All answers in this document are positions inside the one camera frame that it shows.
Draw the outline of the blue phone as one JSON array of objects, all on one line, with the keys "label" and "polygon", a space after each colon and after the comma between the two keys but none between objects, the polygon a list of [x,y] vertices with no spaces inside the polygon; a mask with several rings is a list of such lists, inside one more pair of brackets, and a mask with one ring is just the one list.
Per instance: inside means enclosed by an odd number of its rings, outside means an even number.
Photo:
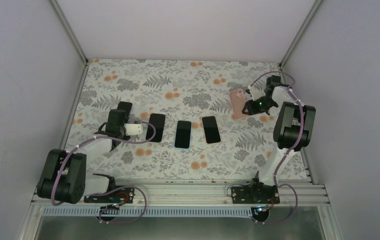
[{"label": "blue phone", "polygon": [[120,101],[118,103],[118,110],[122,110],[126,113],[126,115],[129,115],[131,112],[133,104],[131,102],[126,102],[126,101]]}]

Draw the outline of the pink phone case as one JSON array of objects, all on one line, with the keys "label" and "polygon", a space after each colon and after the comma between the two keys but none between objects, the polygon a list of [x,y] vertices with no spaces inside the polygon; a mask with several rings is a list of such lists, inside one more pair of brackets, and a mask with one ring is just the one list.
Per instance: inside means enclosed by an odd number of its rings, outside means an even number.
[{"label": "pink phone case", "polygon": [[235,119],[245,119],[247,115],[243,113],[246,103],[243,89],[238,88],[230,91],[229,99]]}]

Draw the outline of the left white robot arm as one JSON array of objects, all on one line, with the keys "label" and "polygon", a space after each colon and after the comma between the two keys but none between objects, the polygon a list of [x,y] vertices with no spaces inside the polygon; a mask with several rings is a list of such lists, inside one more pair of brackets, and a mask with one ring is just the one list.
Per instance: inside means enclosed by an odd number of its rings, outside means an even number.
[{"label": "left white robot arm", "polygon": [[125,125],[129,110],[112,109],[107,122],[103,123],[94,136],[71,150],[52,149],[37,185],[37,195],[50,199],[52,205],[76,204],[83,196],[97,194],[106,203],[113,201],[117,189],[110,185],[112,178],[105,174],[89,173],[87,163],[114,150],[126,136]]}]

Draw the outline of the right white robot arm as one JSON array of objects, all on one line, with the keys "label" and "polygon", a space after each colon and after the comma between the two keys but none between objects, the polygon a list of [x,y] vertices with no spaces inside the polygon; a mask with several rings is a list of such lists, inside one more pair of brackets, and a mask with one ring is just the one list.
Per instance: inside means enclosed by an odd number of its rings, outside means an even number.
[{"label": "right white robot arm", "polygon": [[278,176],[288,161],[302,148],[309,145],[316,109],[305,105],[293,92],[292,85],[281,82],[281,71],[269,71],[264,91],[257,89],[254,83],[247,88],[252,99],[248,100],[242,113],[256,115],[270,114],[271,108],[279,108],[274,130],[274,147],[265,166],[256,173],[249,185],[249,198],[260,204],[277,200],[279,193]]}]

